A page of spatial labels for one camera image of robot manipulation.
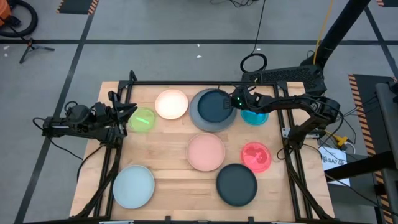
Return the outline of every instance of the metal stand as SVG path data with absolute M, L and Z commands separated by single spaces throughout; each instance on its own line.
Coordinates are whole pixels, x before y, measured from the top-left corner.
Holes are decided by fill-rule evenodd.
M 336 180 L 340 180 L 348 177 L 354 177 L 360 174 L 375 172 L 384 168 L 396 168 L 392 151 L 382 152 L 366 159 L 361 159 L 356 162 L 350 162 L 343 166 L 326 170 L 325 173 Z M 333 180 L 326 177 L 326 181 L 330 182 Z
M 19 34 L 18 34 L 18 31 L 16 31 L 11 25 L 9 25 L 8 22 L 7 22 L 6 20 L 4 20 L 1 16 L 0 16 L 0 20 L 3 21 L 4 25 L 7 25 L 8 27 L 10 27 L 10 29 L 11 29 L 14 33 L 16 33 L 17 35 L 19 35 Z M 21 38 L 23 41 L 26 41 L 26 42 L 27 42 L 26 50 L 25 50 L 25 52 L 24 52 L 22 58 L 19 60 L 19 63 L 20 63 L 20 64 L 24 63 L 25 58 L 26 58 L 26 55 L 27 55 L 29 52 L 32 52 L 32 51 L 34 51 L 34 50 L 37 50 L 37 49 L 43 49 L 43 50 L 49 50 L 49 51 L 54 51 L 54 50 L 55 50 L 55 49 L 53 49 L 53 48 L 51 48 L 51 47 L 44 47 L 44 46 L 40 46 L 40 45 L 34 44 L 34 39 L 33 39 L 33 38 L 30 38 L 29 40 L 26 40 L 26 39 L 25 39 L 24 37 L 22 37 L 22 36 L 20 36 L 19 38 Z
M 331 53 L 336 49 L 343 37 L 354 25 L 357 18 L 365 10 L 370 0 L 349 0 L 343 11 L 340 13 L 335 23 L 332 25 L 327 35 L 318 47 L 315 64 L 322 69 L 325 67 Z M 300 65 L 312 65 L 314 55 L 305 59 Z

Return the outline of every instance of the light blue plate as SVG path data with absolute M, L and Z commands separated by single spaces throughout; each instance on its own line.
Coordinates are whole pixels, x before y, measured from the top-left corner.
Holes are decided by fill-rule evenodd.
M 241 110 L 241 116 L 244 122 L 254 126 L 262 125 L 268 120 L 268 114 L 256 114 L 248 110 Z
M 144 166 L 124 168 L 113 184 L 115 201 L 124 208 L 139 208 L 145 205 L 155 190 L 155 178 Z

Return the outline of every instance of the white wire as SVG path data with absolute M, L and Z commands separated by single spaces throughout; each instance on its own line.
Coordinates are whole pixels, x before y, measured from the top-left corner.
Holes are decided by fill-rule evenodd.
M 345 145 L 350 145 L 354 149 L 353 154 L 355 154 L 355 146 L 354 146 L 354 144 L 352 144 L 351 142 L 348 142 L 348 141 L 344 142 L 344 144 Z

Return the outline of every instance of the orange object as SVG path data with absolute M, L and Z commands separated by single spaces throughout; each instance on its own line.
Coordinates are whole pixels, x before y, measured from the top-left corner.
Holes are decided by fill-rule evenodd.
M 7 0 L 0 0 L 0 17 L 6 20 L 11 15 L 11 9 L 8 5 Z M 3 26 L 4 23 L 0 20 L 0 26 Z

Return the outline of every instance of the gray bowl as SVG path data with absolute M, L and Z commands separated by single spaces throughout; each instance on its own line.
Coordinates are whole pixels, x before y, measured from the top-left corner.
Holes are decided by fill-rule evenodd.
M 200 116 L 199 111 L 198 111 L 199 99 L 207 92 L 213 91 L 213 90 L 217 90 L 217 89 L 210 88 L 210 89 L 200 91 L 193 97 L 193 99 L 190 103 L 190 106 L 189 106 L 189 115 L 191 117 L 193 124 L 197 128 L 204 130 L 204 131 L 208 131 L 208 132 L 218 132 L 218 131 L 223 131 L 223 130 L 227 129 L 234 123 L 234 120 L 236 117 L 236 108 L 234 108 L 232 110 L 232 113 L 228 118 L 226 118 L 224 121 L 219 122 L 219 123 L 208 122 Z

